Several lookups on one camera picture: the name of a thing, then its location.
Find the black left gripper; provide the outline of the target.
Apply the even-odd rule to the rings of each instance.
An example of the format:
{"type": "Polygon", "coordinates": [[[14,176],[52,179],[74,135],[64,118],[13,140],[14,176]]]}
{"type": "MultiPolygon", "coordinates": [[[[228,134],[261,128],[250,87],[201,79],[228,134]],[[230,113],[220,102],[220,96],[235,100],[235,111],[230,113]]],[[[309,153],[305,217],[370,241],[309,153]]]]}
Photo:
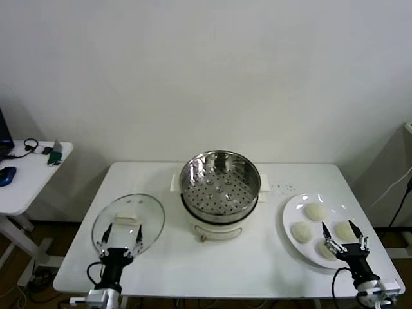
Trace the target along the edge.
{"type": "Polygon", "coordinates": [[[107,244],[111,234],[110,223],[104,231],[100,241],[96,242],[100,261],[104,265],[104,271],[98,289],[121,290],[120,279],[123,268],[133,262],[133,258],[139,255],[143,248],[142,225],[127,228],[127,250],[125,248],[109,248],[107,244]]]}

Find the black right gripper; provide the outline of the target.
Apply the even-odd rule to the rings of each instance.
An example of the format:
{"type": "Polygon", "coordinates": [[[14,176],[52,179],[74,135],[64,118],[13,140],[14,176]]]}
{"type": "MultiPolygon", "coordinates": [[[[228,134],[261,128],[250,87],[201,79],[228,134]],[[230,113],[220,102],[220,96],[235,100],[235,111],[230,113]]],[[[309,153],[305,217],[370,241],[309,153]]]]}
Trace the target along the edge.
{"type": "Polygon", "coordinates": [[[338,244],[332,239],[332,235],[328,230],[324,222],[322,222],[323,236],[325,238],[324,246],[331,252],[337,259],[344,261],[348,264],[354,287],[368,281],[376,281],[377,275],[374,274],[369,266],[366,258],[369,255],[369,243],[368,237],[364,236],[360,228],[354,224],[351,220],[348,221],[355,237],[359,243],[338,244]]]}

